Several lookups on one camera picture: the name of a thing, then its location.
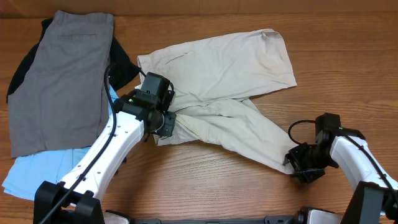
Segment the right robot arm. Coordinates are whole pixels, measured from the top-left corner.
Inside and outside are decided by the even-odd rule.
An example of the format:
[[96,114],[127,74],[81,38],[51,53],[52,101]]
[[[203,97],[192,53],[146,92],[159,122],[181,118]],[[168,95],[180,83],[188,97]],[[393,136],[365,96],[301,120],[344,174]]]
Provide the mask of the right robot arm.
[[342,169],[353,189],[343,215],[313,207],[301,208],[289,223],[378,223],[380,217],[397,221],[397,181],[378,163],[363,134],[341,125],[340,116],[325,113],[312,121],[315,143],[298,142],[285,155],[292,177],[312,183],[330,166]]

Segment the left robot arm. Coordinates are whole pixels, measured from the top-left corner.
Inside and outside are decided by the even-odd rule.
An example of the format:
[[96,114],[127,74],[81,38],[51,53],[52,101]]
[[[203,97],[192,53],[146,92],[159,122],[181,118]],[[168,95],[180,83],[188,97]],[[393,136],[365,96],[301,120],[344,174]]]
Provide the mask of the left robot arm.
[[111,103],[108,123],[84,158],[57,184],[43,182],[35,193],[34,223],[132,223],[104,212],[101,201],[129,151],[151,135],[170,137],[176,115],[168,108],[174,86],[147,73],[140,88]]

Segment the beige khaki shorts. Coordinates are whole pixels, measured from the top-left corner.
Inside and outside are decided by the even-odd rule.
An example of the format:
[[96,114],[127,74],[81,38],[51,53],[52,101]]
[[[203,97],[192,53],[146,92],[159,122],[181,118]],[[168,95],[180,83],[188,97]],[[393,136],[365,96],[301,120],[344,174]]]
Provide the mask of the beige khaki shorts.
[[222,35],[172,45],[137,58],[144,73],[169,79],[177,115],[173,133],[159,146],[200,140],[284,174],[294,143],[253,104],[257,95],[296,85],[282,36],[272,29]]

